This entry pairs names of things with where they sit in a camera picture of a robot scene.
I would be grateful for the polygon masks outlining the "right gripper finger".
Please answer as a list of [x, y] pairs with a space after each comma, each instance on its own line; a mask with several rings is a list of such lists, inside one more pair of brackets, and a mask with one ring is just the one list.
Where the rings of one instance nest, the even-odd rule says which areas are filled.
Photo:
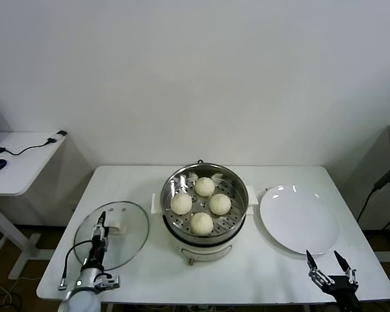
[[334, 251], [334, 255], [342, 271], [345, 273], [345, 276], [348, 278], [348, 282], [350, 284], [357, 285], [358, 282], [356, 280], [356, 269], [351, 268], [347, 260], [343, 256], [341, 256], [340, 253], [336, 250]]
[[330, 286], [332, 284], [331, 279], [319, 270], [309, 250], [306, 250], [306, 257], [307, 264], [309, 267], [309, 277], [311, 278], [313, 283], [315, 283], [319, 288]]

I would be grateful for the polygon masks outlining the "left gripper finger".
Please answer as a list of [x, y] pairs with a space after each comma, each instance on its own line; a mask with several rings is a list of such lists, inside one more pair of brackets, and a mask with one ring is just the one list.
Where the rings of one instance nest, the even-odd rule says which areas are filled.
[[94, 226], [94, 237], [99, 241], [103, 241], [108, 237], [109, 228], [105, 225], [106, 212], [103, 211]]

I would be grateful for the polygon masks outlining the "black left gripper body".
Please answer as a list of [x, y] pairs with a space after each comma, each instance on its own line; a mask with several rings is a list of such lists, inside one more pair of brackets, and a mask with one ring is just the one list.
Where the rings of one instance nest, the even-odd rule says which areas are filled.
[[91, 240], [92, 247], [88, 253], [88, 259], [85, 263], [85, 268], [96, 268], [103, 270], [103, 259], [106, 252], [107, 240], [99, 237], [94, 237]]

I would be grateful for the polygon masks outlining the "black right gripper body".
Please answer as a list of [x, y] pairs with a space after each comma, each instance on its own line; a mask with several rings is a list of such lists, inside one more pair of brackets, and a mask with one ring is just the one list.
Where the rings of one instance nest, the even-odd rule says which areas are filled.
[[332, 296], [339, 309], [360, 309], [361, 304], [356, 296], [358, 285], [350, 283], [346, 276], [329, 276], [333, 280], [327, 287], [326, 293]]

